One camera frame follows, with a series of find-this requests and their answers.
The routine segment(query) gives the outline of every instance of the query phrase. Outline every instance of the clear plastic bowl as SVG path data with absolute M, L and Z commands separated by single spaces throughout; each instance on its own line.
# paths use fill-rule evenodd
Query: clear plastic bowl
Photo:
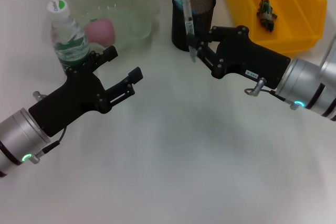
M 117 50 L 131 47 L 146 38 L 160 8 L 156 0 L 66 0 L 72 16 L 84 27 L 93 19 L 111 19 Z M 91 43 L 91 50 L 103 51 L 105 47 Z

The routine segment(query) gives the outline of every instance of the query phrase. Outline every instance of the white label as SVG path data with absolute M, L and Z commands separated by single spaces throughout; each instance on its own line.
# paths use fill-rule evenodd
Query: white label
M 248 70 L 245 71 L 245 74 L 248 75 L 248 76 L 251 76 L 254 79 L 258 79 L 258 76 L 259 76 L 256 73 L 253 73 L 253 72 L 248 71 Z
M 187 34 L 194 34 L 194 23 L 185 22 L 185 29 Z

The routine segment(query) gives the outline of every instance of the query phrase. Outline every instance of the green indicator light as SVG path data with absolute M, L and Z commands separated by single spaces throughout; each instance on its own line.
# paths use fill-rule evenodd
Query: green indicator light
M 295 101 L 294 104 L 299 105 L 301 107 L 305 107 L 306 106 L 304 102 L 300 102 L 300 101 Z
M 24 157 L 22 158 L 22 162 L 26 161 L 27 158 L 31 158 L 32 154 L 27 154 L 24 155 Z

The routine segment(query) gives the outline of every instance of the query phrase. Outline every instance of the syringe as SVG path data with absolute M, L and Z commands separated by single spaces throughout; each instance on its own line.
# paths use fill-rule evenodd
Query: syringe
M 194 31 L 194 22 L 193 22 L 193 12 L 190 4 L 190 0 L 182 0 L 183 4 L 183 15 L 184 15 L 184 24 L 186 34 L 195 34 Z M 189 52 L 192 60 L 196 61 L 197 51 L 193 47 L 189 47 Z

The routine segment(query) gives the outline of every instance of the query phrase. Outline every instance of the black mesh pen holder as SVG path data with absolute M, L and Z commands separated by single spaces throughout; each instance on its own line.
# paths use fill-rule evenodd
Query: black mesh pen holder
M 190 0 L 193 10 L 194 28 L 210 30 L 216 0 Z M 186 43 L 183 9 L 173 0 L 172 42 L 180 50 L 189 51 Z

